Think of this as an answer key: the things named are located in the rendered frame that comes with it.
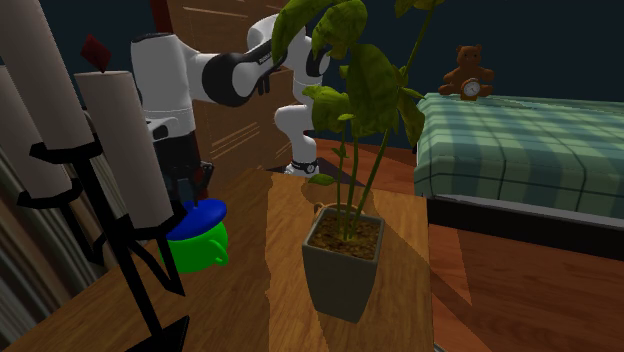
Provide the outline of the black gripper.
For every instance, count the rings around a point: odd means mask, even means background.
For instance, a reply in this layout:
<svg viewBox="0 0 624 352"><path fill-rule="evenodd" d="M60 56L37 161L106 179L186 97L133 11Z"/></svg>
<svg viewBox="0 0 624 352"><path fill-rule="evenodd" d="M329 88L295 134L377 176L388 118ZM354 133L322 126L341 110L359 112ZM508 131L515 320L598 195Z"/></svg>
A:
<svg viewBox="0 0 624 352"><path fill-rule="evenodd" d="M161 172L174 180L191 179L195 205L208 197L208 186L214 172L212 162L201 162L194 132L165 138L153 143Z"/></svg>

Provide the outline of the blue pot lid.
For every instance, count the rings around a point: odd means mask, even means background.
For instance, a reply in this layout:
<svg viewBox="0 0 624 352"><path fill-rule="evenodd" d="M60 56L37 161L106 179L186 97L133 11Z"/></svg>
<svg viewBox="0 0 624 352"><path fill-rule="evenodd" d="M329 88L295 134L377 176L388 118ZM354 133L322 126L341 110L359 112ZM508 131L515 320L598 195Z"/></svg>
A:
<svg viewBox="0 0 624 352"><path fill-rule="evenodd" d="M192 200L183 203L187 215L172 229L166 238L172 241L199 236L218 225L227 214L226 204L219 199Z"/></svg>

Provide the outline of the brown wooden wardrobe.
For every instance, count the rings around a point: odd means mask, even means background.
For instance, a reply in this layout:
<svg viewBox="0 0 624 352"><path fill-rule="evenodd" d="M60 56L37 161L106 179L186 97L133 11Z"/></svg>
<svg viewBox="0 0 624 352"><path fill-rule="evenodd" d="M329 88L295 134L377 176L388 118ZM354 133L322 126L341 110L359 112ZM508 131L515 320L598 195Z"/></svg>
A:
<svg viewBox="0 0 624 352"><path fill-rule="evenodd" d="M276 14L288 0L167 0L174 33L203 53L247 50L248 29ZM237 108L194 101L201 155L225 171L231 167L273 168L292 158L288 137L275 125L277 108L293 104L293 72L270 76L270 92L255 94Z"/></svg>

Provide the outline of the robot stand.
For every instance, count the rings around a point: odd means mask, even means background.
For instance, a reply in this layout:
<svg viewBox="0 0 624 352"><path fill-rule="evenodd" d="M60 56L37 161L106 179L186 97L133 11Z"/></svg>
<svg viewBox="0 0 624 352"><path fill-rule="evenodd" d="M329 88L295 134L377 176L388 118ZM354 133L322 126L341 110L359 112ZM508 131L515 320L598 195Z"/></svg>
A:
<svg viewBox="0 0 624 352"><path fill-rule="evenodd" d="M333 176L334 178L338 179L338 176L340 176L340 182L342 184L345 185L349 185L350 184L350 180L351 180L351 176L349 174L347 174L344 171L340 171L336 166L334 166L333 164L328 164L325 162L325 160L320 160L320 166L319 166L319 170L320 173L324 173L324 174L328 174L330 176ZM278 166L275 168L270 168L270 169L266 169L266 171L271 171L271 172L276 172L276 173L284 173L286 166ZM359 182L358 180L355 181L355 186L360 186L360 187L364 187L365 185L361 182Z"/></svg>

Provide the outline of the tall white candle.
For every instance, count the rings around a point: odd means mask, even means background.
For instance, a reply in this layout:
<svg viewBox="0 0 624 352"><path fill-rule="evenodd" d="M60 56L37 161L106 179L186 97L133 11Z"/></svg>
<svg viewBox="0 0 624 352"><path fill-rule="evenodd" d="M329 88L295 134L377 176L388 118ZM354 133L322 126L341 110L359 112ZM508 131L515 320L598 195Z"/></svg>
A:
<svg viewBox="0 0 624 352"><path fill-rule="evenodd" d="M0 58L49 149L94 141L38 0L0 0Z"/></svg>
<svg viewBox="0 0 624 352"><path fill-rule="evenodd" d="M32 198L53 197L72 188L63 166L29 155L41 141L7 68L0 65L0 146Z"/></svg>
<svg viewBox="0 0 624 352"><path fill-rule="evenodd" d="M81 56L95 70L74 77L132 224L156 227L173 211L133 75L109 71L111 52L92 35Z"/></svg>

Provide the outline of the black candle holder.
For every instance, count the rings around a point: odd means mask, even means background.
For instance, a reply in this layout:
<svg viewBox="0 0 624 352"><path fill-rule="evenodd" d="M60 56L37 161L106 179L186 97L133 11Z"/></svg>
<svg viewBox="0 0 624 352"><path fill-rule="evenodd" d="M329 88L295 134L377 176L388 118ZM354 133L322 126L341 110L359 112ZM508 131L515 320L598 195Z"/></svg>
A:
<svg viewBox="0 0 624 352"><path fill-rule="evenodd" d="M108 243L119 263L121 272L136 301L151 336L129 348L126 352L182 352L189 317L184 316L163 327L154 311L132 254L140 257L154 273L164 289L183 296L184 288L179 277L166 235L187 215L178 201L170 203L173 214L155 227L136 229L130 218L116 218L111 210L90 160L102 153L99 141L69 148L49 150L43 142L31 146L29 155L51 164L70 164L77 176L71 180L71 188L56 196L33 198L27 191L19 194L17 204L31 209L59 209L68 223L85 258L97 265L103 263L102 246ZM89 243L82 233L69 203L85 193L103 229L102 234Z"/></svg>

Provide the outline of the wooden table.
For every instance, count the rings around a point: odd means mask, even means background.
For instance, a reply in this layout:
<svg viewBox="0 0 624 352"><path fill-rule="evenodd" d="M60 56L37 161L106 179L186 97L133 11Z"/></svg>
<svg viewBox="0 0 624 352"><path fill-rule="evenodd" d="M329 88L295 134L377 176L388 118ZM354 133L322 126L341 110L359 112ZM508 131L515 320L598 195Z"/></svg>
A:
<svg viewBox="0 0 624 352"><path fill-rule="evenodd" d="M228 208L229 263L185 274L183 295L137 268L163 325L190 319L183 352L432 352L428 221L422 197L373 190L365 211L385 229L374 288L358 323L313 307L302 261L313 207L347 194L250 169L217 196Z"/></svg>

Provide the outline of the green plant in grey pot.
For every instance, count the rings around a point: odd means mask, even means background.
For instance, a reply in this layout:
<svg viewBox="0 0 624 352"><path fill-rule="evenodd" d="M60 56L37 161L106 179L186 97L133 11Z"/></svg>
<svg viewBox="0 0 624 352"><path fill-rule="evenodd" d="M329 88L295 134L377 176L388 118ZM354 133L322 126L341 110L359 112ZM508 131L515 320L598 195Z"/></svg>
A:
<svg viewBox="0 0 624 352"><path fill-rule="evenodd" d="M319 20L311 38L313 58L349 60L340 68L345 92L304 88L314 129L359 139L403 127L410 145L417 145L425 123L415 103L421 95L408 88L407 68L391 64L377 46L360 43L368 18L362 0L289 0L274 24L274 58L290 55L296 33L313 18ZM382 218L363 214L363 206L351 195L337 196L335 205L321 208L302 244L315 310L352 323L360 320L372 292L385 226Z"/></svg>

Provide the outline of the bed with green plaid cover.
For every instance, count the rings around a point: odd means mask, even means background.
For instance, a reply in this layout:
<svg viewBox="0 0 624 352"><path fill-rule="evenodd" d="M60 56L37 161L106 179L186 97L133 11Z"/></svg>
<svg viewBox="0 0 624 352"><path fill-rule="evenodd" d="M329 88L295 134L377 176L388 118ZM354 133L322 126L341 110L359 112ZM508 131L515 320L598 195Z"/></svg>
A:
<svg viewBox="0 0 624 352"><path fill-rule="evenodd" d="M624 102L496 96L481 51L419 103L430 221L624 261Z"/></svg>

